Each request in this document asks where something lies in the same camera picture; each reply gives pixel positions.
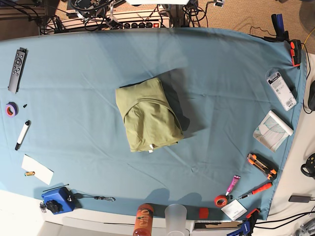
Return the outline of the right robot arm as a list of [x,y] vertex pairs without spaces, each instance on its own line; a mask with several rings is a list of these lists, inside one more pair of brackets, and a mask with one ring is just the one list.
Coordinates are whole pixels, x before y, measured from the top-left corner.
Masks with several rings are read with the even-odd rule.
[[104,29],[123,29],[124,25],[114,16],[114,6],[119,0],[69,0],[71,8],[90,32]]

